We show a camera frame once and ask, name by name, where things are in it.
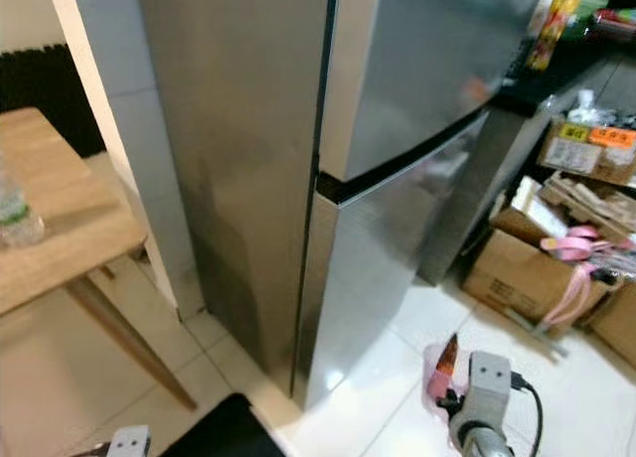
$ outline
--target refrigerator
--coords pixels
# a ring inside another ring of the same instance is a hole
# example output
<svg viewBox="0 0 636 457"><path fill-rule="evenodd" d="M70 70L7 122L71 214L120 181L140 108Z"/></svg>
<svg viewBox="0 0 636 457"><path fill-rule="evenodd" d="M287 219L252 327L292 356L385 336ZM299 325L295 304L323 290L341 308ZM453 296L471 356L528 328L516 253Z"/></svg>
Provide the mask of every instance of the refrigerator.
<svg viewBox="0 0 636 457"><path fill-rule="evenodd" d="M140 0L206 306L301 406L398 310L536 1Z"/></svg>

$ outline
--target black countertop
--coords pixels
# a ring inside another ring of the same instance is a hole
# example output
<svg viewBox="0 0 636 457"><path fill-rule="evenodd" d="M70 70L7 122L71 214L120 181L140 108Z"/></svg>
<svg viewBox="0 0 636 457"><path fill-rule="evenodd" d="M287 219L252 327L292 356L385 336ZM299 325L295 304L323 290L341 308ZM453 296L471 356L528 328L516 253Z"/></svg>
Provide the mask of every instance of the black countertop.
<svg viewBox="0 0 636 457"><path fill-rule="evenodd" d="M633 56L634 48L604 42L561 42L547 70L523 72L514 85L503 86L490 104L532 117L551 94L571 87L591 68L619 53Z"/></svg>

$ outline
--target cardboard box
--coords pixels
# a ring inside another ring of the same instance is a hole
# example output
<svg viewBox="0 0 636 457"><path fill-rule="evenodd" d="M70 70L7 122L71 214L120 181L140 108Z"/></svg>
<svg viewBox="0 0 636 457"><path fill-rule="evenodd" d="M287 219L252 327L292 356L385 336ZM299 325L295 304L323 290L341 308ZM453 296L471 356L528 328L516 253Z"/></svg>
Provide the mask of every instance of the cardboard box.
<svg viewBox="0 0 636 457"><path fill-rule="evenodd" d="M627 283L598 310L590 323L594 333L636 368L636 283Z"/></svg>
<svg viewBox="0 0 636 457"><path fill-rule="evenodd" d="M556 172L546 180L539 196L565 210L578 223L595 226L604 239L613 243L629 240L636 232L636 201L612 186L587 179L576 182Z"/></svg>
<svg viewBox="0 0 636 457"><path fill-rule="evenodd" d="M490 219L490 225L525 243L539 247L542 238L567 235L565 220L539 198L541 184L524 177L508 207Z"/></svg>
<svg viewBox="0 0 636 457"><path fill-rule="evenodd" d="M627 185L636 173L636 131L582 126L556 118L539 155L539 164Z"/></svg>
<svg viewBox="0 0 636 457"><path fill-rule="evenodd" d="M561 299L571 279L572 268L533 246L495 230L473 265L462 288L470 295L503 312L510 307L531 321L539 322ZM593 282L581 316L610 290ZM578 316L551 330L558 336Z"/></svg>

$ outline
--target orange sticker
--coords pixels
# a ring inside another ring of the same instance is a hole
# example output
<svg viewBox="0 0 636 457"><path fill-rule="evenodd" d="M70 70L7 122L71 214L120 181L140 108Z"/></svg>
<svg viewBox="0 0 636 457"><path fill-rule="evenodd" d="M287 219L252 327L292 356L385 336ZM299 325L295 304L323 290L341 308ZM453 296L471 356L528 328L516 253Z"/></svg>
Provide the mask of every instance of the orange sticker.
<svg viewBox="0 0 636 457"><path fill-rule="evenodd" d="M636 131L616 127L595 127L589 133L589 142L606 147L629 149L636 140Z"/></svg>

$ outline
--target label sticker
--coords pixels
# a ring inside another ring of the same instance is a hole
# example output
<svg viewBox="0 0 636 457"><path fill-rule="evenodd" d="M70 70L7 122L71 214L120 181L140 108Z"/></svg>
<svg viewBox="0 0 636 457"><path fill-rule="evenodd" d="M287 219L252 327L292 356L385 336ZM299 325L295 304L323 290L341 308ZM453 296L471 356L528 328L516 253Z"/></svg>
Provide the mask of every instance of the label sticker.
<svg viewBox="0 0 636 457"><path fill-rule="evenodd" d="M594 170L601 150L600 146L555 137L544 162L557 168L589 174Z"/></svg>
<svg viewBox="0 0 636 457"><path fill-rule="evenodd" d="M589 142L606 147L629 149L636 140L636 131L618 129L616 127L595 127L589 133Z"/></svg>
<svg viewBox="0 0 636 457"><path fill-rule="evenodd" d="M566 123L560 129L560 133L558 135L571 141L585 142L588 133L589 129L587 127Z"/></svg>

